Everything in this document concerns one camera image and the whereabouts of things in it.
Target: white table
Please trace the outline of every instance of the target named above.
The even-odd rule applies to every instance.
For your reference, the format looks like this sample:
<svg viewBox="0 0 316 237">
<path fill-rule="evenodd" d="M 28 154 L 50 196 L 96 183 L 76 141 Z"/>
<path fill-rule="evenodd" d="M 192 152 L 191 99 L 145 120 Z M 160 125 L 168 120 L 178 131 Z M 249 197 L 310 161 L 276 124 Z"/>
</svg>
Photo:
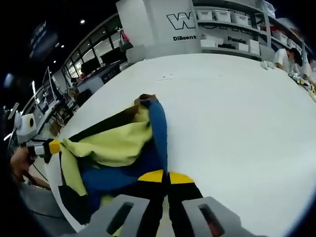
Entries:
<svg viewBox="0 0 316 237">
<path fill-rule="evenodd" d="M 156 94 L 165 110 L 169 170 L 191 176 L 205 197 L 235 212 L 256 235 L 283 237 L 295 227 L 316 188 L 316 104 L 286 72 L 219 54 L 145 60 L 98 90 L 58 139 L 142 93 Z M 81 230 L 58 193 L 58 158 L 45 169 L 65 217 Z"/>
</svg>

